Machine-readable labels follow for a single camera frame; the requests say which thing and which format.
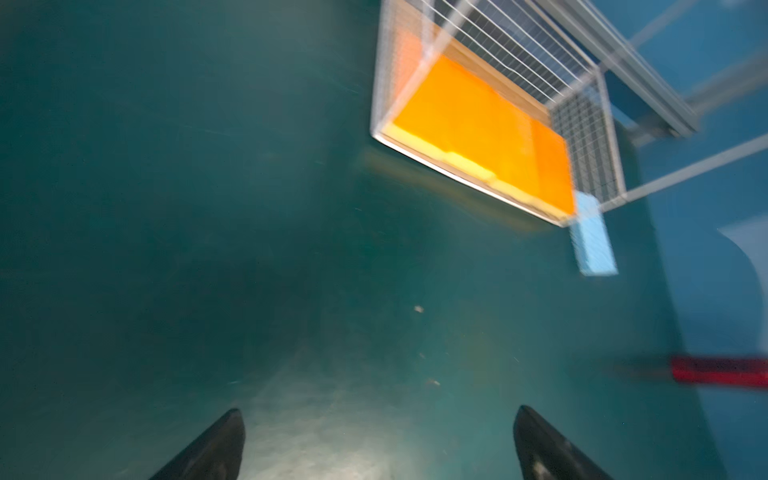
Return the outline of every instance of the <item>white curved shape on wall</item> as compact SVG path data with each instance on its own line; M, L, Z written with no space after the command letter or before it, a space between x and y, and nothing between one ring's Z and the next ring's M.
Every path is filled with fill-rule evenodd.
M763 328L760 350L768 353L768 215L752 217L718 229L733 241L750 259L763 292Z

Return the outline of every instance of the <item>wire mesh panel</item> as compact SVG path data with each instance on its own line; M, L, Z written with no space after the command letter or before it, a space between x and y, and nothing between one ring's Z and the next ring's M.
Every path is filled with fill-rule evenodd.
M469 52L461 54L465 67L471 56L539 105L545 116L541 120L566 141L575 190L594 195L601 203L625 192L602 74L532 0L384 0L372 110L374 137L455 180L553 223L567 223L511 201L428 156L400 148L382 134L437 58L450 51ZM483 68L468 69L476 73ZM451 101L450 95L445 101Z

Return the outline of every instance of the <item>floor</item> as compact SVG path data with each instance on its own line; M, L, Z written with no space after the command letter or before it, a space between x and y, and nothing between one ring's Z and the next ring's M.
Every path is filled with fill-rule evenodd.
M723 478L647 205L621 274L368 134L376 2L0 15L0 476L521 478L528 404L616 479ZM632 166L632 152L624 149Z

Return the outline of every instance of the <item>wire rack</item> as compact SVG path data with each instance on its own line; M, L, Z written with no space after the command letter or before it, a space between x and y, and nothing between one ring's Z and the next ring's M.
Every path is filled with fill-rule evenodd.
M409 33L408 45L403 32ZM371 122L374 137L455 180L558 223L382 135L383 127L402 110L451 42L463 45L548 109L552 128L568 144L576 190L601 203L625 193L602 73L532 0L384 0Z

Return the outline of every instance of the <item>metal wire grid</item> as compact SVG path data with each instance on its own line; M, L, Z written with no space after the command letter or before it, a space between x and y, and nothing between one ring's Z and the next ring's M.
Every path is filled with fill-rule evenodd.
M620 168L614 161L610 118L602 104L599 78L557 103L550 111L552 128L568 144L576 189L594 195L601 203L624 189Z
M398 92L393 87L395 25L422 39L427 58L435 26L454 38L550 110L552 127L568 143L574 186L601 202L625 192L613 120L594 62L564 36L531 0L384 0L376 62L372 133ZM414 23L414 12L420 26Z

